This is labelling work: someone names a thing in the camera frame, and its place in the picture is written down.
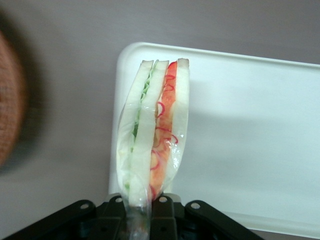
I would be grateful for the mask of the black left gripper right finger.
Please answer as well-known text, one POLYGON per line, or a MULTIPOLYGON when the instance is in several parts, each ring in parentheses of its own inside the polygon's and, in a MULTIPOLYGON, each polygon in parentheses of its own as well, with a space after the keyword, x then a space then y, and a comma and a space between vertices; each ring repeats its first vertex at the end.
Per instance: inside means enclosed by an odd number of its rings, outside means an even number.
POLYGON ((152 202, 151 240, 261 240, 262 237, 201 200, 186 205, 162 195, 152 202))

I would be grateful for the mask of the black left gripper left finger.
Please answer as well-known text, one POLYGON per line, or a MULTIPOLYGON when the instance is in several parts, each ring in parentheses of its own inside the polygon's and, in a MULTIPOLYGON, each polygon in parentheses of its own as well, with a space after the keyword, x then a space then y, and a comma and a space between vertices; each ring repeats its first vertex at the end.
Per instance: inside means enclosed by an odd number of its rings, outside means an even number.
POLYGON ((121 196, 96 206, 76 201, 7 236, 6 240, 124 240, 126 210, 121 196))

